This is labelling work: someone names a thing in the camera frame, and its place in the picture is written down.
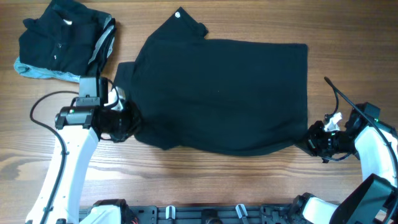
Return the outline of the dark green polo shirt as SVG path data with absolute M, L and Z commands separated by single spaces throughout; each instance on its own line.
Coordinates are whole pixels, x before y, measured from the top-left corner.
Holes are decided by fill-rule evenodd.
M 137 106 L 136 139 L 234 156 L 289 147 L 307 132 L 308 47 L 207 39 L 207 28 L 177 9 L 114 82 Z

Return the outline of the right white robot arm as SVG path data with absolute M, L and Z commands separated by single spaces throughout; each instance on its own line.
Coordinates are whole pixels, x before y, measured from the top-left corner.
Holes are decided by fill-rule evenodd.
M 340 131 L 332 126 L 337 113 L 325 124 L 312 125 L 305 148 L 324 162 L 334 154 L 354 155 L 361 166 L 361 184 L 339 205 L 310 193 L 299 195 L 289 207 L 292 223 L 397 223 L 397 132 L 379 120 L 380 109 L 370 103 L 354 106 Z M 383 220 L 377 218 L 385 212 Z

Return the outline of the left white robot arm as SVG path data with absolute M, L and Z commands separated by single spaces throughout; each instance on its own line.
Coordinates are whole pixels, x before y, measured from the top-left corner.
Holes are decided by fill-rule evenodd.
M 102 134 L 123 142 L 139 129 L 139 110 L 130 103 L 66 106 L 56 115 L 52 160 L 26 223 L 78 223 L 80 197 L 89 161 Z

